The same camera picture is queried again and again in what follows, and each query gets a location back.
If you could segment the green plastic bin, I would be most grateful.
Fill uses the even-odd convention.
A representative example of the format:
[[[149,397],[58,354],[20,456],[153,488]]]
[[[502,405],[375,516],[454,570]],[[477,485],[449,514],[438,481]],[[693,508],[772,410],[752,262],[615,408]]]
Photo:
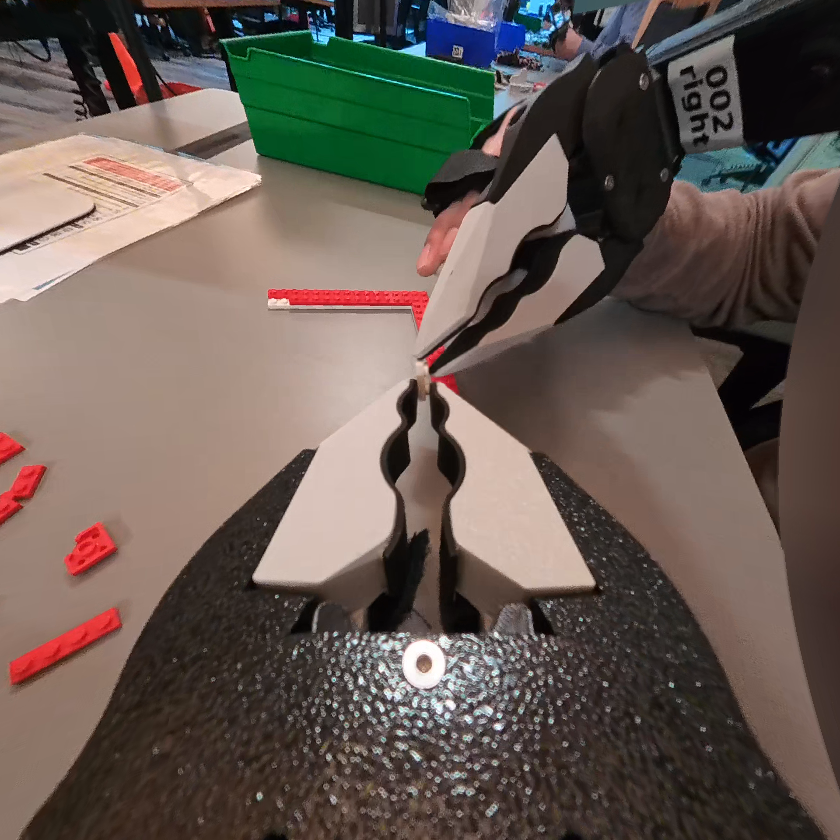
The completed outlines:
[[[404,114],[419,110],[421,95],[443,97],[439,108],[445,113],[455,109],[450,99],[461,98],[473,121],[488,123],[494,117],[495,78],[489,70],[344,38],[319,43],[303,30],[227,38],[222,47],[244,100],[260,81]]]
[[[494,112],[493,76],[482,70],[476,91],[292,60],[235,70],[259,154],[417,195]]]

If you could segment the clear sleeve with papers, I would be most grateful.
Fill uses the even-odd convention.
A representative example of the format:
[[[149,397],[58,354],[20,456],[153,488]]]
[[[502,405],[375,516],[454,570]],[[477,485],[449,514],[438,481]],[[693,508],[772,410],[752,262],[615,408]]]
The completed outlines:
[[[101,259],[254,189],[259,175],[126,140],[77,134],[2,154],[2,199],[24,181],[94,205],[1,257],[1,302],[28,301]]]

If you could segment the red notched toy brick wedge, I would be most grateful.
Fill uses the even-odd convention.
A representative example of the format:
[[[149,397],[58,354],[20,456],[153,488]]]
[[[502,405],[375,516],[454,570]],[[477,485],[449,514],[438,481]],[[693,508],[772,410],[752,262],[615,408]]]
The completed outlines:
[[[118,551],[110,532],[98,521],[79,532],[75,537],[73,550],[64,559],[68,574],[79,576],[89,572],[102,561]]]

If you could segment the red curved toy brick piece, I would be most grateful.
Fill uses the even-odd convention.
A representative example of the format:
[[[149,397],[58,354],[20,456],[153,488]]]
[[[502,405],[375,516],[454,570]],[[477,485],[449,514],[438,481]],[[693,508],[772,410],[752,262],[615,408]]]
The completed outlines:
[[[18,472],[12,486],[1,493],[2,525],[23,510],[26,502],[35,495],[47,471],[46,465],[28,465]]]

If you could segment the orange traffic cone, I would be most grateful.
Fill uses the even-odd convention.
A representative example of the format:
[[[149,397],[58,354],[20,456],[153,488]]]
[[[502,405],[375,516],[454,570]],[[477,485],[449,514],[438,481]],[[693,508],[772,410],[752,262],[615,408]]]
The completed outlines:
[[[144,84],[140,76],[138,67],[136,66],[127,46],[125,45],[121,35],[117,33],[108,33],[111,45],[114,49],[115,55],[118,58],[121,69],[126,77],[129,87],[138,105],[148,103],[148,97],[145,93]]]

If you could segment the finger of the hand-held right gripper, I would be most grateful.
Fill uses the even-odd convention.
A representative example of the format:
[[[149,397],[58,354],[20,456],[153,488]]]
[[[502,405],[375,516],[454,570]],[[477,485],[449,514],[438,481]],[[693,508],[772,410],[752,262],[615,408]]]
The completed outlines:
[[[420,360],[441,347],[455,348],[470,324],[490,326],[490,308],[502,295],[523,292],[524,277],[505,280],[522,241],[562,217],[566,208],[569,164],[560,140],[551,134],[539,144],[500,197],[468,210],[442,265],[418,330]]]
[[[534,341],[572,307],[604,270],[600,246],[580,234],[530,243],[520,267],[493,281],[475,313],[430,364],[432,375],[454,375]]]

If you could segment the person's right hand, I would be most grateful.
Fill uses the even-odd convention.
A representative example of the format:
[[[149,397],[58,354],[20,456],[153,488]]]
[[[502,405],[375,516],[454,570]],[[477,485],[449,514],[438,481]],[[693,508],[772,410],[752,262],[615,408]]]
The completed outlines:
[[[522,106],[510,108],[504,115],[496,133],[483,144],[484,154],[498,157],[501,153],[505,134],[511,122],[519,118]],[[439,271],[445,263],[448,253],[455,242],[457,233],[468,211],[481,199],[480,192],[470,192],[461,200],[452,203],[440,215],[436,216],[430,228],[423,249],[417,258],[416,273],[420,277],[430,277]]]

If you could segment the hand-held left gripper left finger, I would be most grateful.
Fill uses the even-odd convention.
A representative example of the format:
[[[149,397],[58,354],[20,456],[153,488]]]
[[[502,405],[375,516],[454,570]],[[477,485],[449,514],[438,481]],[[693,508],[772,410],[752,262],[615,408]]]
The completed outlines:
[[[372,632],[409,617],[427,536],[410,540],[396,482],[411,461],[418,385],[403,380],[318,446],[253,573],[253,583],[366,611]]]

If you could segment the black metal frame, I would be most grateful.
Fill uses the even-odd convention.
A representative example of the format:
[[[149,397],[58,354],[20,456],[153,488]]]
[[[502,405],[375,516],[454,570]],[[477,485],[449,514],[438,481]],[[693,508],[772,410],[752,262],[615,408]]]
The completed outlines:
[[[63,9],[70,14],[67,33],[58,38],[81,100],[91,117],[110,114],[102,84],[91,59],[97,58],[120,110],[131,109],[137,99],[128,71],[123,69],[110,35],[120,35],[140,75],[140,86],[148,102],[163,99],[158,77],[137,25],[135,10],[140,2],[69,1]]]

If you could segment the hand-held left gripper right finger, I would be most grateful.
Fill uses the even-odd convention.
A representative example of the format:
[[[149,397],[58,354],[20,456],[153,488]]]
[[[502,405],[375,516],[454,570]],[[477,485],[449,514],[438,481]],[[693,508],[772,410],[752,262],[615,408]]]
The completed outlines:
[[[476,633],[512,604],[590,595],[596,582],[532,452],[444,384],[429,393],[449,482],[439,548],[445,631]]]

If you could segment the blue storage bin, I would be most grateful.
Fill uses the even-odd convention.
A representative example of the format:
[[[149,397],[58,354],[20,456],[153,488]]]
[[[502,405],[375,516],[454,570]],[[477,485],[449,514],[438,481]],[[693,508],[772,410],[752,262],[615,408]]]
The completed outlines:
[[[480,69],[500,53],[513,53],[526,42],[524,25],[501,22],[490,28],[451,23],[444,17],[426,21],[426,56]]]

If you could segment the wooden book stand white base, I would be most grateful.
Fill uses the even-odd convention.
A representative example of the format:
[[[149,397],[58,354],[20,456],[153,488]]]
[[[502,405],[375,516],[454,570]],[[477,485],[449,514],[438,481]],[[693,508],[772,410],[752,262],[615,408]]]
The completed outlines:
[[[87,217],[95,209],[89,196],[60,184],[17,185],[1,197],[1,253]]]

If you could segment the person's right forearm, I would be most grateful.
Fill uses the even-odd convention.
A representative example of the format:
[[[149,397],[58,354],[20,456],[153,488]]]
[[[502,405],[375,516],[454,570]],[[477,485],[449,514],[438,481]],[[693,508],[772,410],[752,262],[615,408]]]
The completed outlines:
[[[837,168],[750,193],[675,181],[612,297],[702,328],[794,323],[838,181]]]

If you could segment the red white toy brick frame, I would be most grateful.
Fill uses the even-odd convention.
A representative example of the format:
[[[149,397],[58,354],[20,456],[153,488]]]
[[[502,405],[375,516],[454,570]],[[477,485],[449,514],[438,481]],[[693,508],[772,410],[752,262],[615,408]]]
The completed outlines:
[[[269,289],[267,308],[277,312],[407,312],[417,333],[429,295],[421,290]]]

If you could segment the red narrow toy brick plate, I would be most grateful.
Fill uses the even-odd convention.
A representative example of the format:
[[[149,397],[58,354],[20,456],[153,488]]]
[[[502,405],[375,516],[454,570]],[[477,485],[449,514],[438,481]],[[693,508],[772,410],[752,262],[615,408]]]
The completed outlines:
[[[13,659],[7,668],[9,684],[19,686],[59,662],[71,658],[122,627],[118,608],[113,607],[63,634]]]

